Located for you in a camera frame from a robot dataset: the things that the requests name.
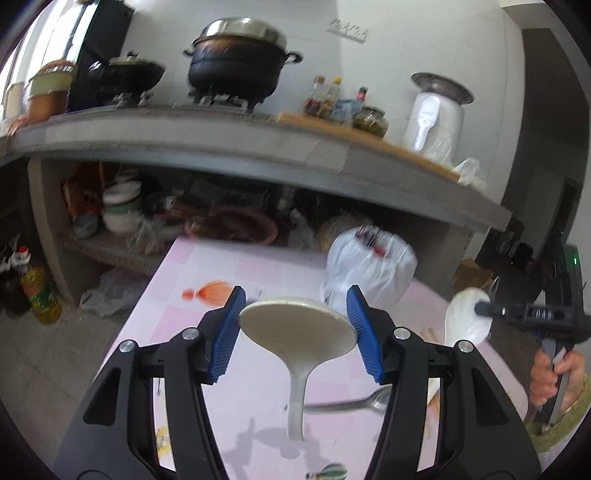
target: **white container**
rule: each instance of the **white container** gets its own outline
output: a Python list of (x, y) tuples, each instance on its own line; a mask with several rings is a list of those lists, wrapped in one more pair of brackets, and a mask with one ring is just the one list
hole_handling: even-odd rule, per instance
[(3, 119), (12, 119), (22, 114), (22, 96), (24, 88), (24, 82), (13, 83), (7, 88), (2, 100), (4, 106)]
[(132, 210), (125, 213), (102, 212), (105, 227), (115, 235), (125, 236), (136, 230), (142, 212)]
[(453, 168), (464, 124), (461, 105), (474, 98), (454, 80), (432, 73), (416, 73), (413, 81), (422, 92), (415, 99), (402, 146)]
[(142, 183), (140, 181), (126, 181), (117, 183), (103, 192), (105, 205), (119, 205), (133, 200), (141, 193)]

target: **stainless steel lid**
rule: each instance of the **stainless steel lid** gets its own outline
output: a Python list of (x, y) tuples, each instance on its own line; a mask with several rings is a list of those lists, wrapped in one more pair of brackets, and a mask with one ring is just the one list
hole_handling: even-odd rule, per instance
[(109, 60), (109, 65), (157, 65), (166, 69), (166, 67), (157, 61), (144, 60), (138, 58), (138, 54), (133, 51), (127, 52), (126, 57), (115, 57)]
[(203, 29), (201, 36), (193, 44), (217, 35), (256, 38), (275, 45), (281, 50), (285, 50), (287, 46), (287, 39), (283, 33), (273, 25), (251, 17), (227, 17), (211, 22)]
[(466, 87), (455, 80), (435, 73), (419, 72), (412, 77), (422, 92), (433, 92), (446, 96), (460, 105), (472, 103), (474, 96)]

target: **pink tablecloth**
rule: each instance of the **pink tablecloth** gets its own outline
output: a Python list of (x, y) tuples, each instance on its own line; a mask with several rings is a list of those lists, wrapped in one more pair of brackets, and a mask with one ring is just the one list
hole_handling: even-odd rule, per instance
[[(183, 291), (198, 291), (216, 280), (241, 285), (251, 299), (280, 295), (319, 299), (325, 257), (287, 249), (228, 242), (178, 239), (125, 323), (116, 345), (128, 338), (140, 345), (165, 342), (188, 326), (197, 325), (214, 308), (200, 299), (185, 300)], [(427, 341), (443, 340), (447, 303), (414, 281), (391, 309), (393, 321), (408, 326)], [(498, 354), (487, 344), (481, 354), (503, 383), (522, 418), (527, 396)], [(364, 369), (358, 349), (326, 362), (310, 375), (306, 401), (362, 398), (377, 388)], [(361, 479), (373, 454), (382, 417), (369, 410), (304, 415), (306, 442), (291, 442), (286, 434), (289, 377), (282, 362), (242, 332), (226, 375), (204, 386), (210, 421), (222, 459), (232, 480), (281, 478), (301, 480), (328, 463), (340, 462), (348, 478)], [(155, 424), (159, 454), (173, 468), (167, 439), (164, 382), (155, 389)], [(437, 408), (427, 411), (419, 468), (433, 464), (437, 439)]]

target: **metal screw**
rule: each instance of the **metal screw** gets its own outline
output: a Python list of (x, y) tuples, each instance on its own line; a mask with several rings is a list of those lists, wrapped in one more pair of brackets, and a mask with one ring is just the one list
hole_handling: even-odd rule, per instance
[(394, 330), (394, 336), (398, 340), (408, 340), (410, 338), (410, 332), (404, 327), (398, 327)]
[(183, 330), (183, 338), (185, 340), (195, 340), (199, 336), (199, 330), (196, 328), (187, 328)]
[(123, 352), (123, 353), (127, 353), (130, 352), (134, 349), (135, 344), (133, 340), (123, 340), (120, 344), (119, 344), (119, 351)]
[(474, 350), (474, 345), (468, 340), (461, 340), (460, 343), (457, 344), (457, 347), (460, 349), (461, 352), (470, 353)]

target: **metal spoon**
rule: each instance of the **metal spoon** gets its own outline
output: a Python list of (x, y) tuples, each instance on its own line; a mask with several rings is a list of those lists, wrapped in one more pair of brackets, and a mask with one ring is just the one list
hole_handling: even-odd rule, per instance
[(345, 402), (309, 403), (304, 405), (306, 413), (335, 413), (341, 411), (362, 410), (368, 408), (380, 415), (386, 412), (390, 401), (392, 385), (380, 387), (367, 398)]

